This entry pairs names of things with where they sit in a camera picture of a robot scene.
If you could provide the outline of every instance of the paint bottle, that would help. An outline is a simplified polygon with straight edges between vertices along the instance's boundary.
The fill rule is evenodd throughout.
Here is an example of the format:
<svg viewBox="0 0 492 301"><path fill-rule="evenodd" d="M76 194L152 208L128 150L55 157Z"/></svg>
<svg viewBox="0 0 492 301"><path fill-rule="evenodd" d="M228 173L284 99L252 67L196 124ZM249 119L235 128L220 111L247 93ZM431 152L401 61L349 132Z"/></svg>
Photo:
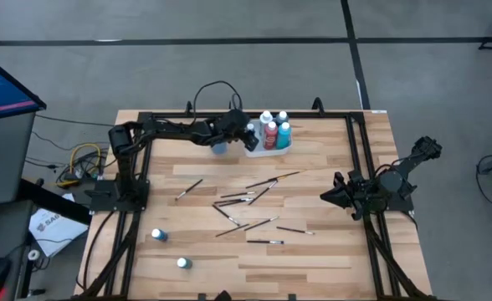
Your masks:
<svg viewBox="0 0 492 301"><path fill-rule="evenodd" d="M289 122L284 122L279 126L276 149L281 150L290 145L290 131Z"/></svg>
<svg viewBox="0 0 492 301"><path fill-rule="evenodd" d="M289 122L289 116L287 115L287 112L281 111L279 114L276 116L276 125L280 126L284 122Z"/></svg>
<svg viewBox="0 0 492 301"><path fill-rule="evenodd" d="M263 114L261 114L259 120L261 121L261 126L259 127L259 135L261 136L261 140L264 140L264 128L270 121L272 121L272 114L270 114L270 112L268 111L265 111L263 112Z"/></svg>
<svg viewBox="0 0 492 301"><path fill-rule="evenodd" d="M272 150L276 146L276 138L278 138L278 126L273 121L270 121L264 127L264 142L265 150Z"/></svg>
<svg viewBox="0 0 492 301"><path fill-rule="evenodd" d="M161 229L153 229L153 231L151 231L151 235L153 238L160 240L161 242L165 242L168 239L168 234Z"/></svg>
<svg viewBox="0 0 492 301"><path fill-rule="evenodd" d="M177 260L177 266L179 268L190 269L192 267L192 260L188 258L179 258Z"/></svg>
<svg viewBox="0 0 492 301"><path fill-rule="evenodd" d="M246 131L252 134L255 133L255 125L251 122L248 123L248 125L246 125Z"/></svg>

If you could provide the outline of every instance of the paint cup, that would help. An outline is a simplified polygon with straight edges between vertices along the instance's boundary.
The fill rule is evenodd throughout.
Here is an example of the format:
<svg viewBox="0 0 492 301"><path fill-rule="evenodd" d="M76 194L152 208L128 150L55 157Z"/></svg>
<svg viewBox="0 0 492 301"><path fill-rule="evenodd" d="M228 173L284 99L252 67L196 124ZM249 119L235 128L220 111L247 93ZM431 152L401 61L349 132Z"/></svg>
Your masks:
<svg viewBox="0 0 492 301"><path fill-rule="evenodd" d="M192 267L192 260L188 258L179 258L177 260L177 266L179 268L190 269Z"/></svg>
<svg viewBox="0 0 492 301"><path fill-rule="evenodd" d="M151 231L151 235L153 238L161 242L165 242L168 239L168 234L161 229L153 229L153 231Z"/></svg>
<svg viewBox="0 0 492 301"><path fill-rule="evenodd" d="M228 142L218 143L211 146L214 155L223 155L228 152Z"/></svg>

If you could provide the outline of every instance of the white plastic tray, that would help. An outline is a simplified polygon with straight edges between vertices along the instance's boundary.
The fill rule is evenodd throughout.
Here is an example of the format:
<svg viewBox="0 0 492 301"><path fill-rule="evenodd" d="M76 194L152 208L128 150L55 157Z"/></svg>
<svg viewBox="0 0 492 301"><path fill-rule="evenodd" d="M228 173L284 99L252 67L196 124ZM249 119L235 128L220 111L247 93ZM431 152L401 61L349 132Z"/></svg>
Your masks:
<svg viewBox="0 0 492 301"><path fill-rule="evenodd" d="M250 158L257 158L257 157L262 157L262 156L281 156L285 155L287 152L289 152L290 147L293 145L293 137L292 137L292 132L291 132L291 137L290 137L290 143L289 146L285 147L284 149L276 150L275 148L273 150L265 150L263 147L263 139L261 138L261 121L260 120L251 120L250 121L252 124L255 126L255 137L259 139L259 143L255 147L254 151L249 151L244 149L244 152L246 153L247 157Z"/></svg>

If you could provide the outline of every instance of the wooden table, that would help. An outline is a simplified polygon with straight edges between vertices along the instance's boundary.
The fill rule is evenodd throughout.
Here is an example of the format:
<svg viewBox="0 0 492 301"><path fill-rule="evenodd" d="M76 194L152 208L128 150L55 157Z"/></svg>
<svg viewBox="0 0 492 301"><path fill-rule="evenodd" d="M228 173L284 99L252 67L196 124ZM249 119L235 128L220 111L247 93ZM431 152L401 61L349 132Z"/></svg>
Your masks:
<svg viewBox="0 0 492 301"><path fill-rule="evenodd" d="M136 120L138 113L121 110L116 124ZM374 165L393 161L397 149L387 114L364 114ZM319 198L332 188L334 171L346 175L353 169L345 121L294 119L291 124L293 147L285 156L248 158L242 143L229 145L227 154L216 156L209 147L189 141L153 142L148 173L151 194L138 232L129 299L196 299L198 293L211 299L224 289L234 299L287 299L289 293L305 300L376 298L362 221L352 221L348 212ZM359 130L354 129L361 169L366 171ZM304 172L280 181L252 206L223 208L241 223L275 216L278 220L215 237L235 227L211 207L219 196L245 191L247 185L292 171ZM116 166L111 166L106 176L113 178L116 172ZM174 201L201 178L202 184ZM106 215L93 217L87 242ZM386 219L394 257L418 288L431 293L415 226L398 212L387 212ZM117 214L97 238L89 280L110 258L116 221ZM281 231L276 226L307 229L316 235ZM169 233L167 242L151 237L156 227ZM246 243L252 239L283 240L285 245ZM179 257L193 260L193 268L178 268ZM390 293L387 268L379 258L384 289ZM123 267L124 263L118 265L115 293L120 290Z"/></svg>

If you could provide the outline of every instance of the table leg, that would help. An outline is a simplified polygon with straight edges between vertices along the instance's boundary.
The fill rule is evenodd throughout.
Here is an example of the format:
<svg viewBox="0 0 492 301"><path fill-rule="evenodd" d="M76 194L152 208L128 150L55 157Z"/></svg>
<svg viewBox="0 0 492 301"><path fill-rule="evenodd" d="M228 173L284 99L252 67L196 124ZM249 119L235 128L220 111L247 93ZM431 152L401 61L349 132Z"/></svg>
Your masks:
<svg viewBox="0 0 492 301"><path fill-rule="evenodd" d="M21 278L19 279L17 298L27 298L28 288L30 287L30 278L32 277L33 262L28 258L23 258L23 268L21 269Z"/></svg>
<svg viewBox="0 0 492 301"><path fill-rule="evenodd" d="M64 199L42 187L21 179L18 200L31 200L38 207L49 210L70 220L89 225L90 210L80 204Z"/></svg>

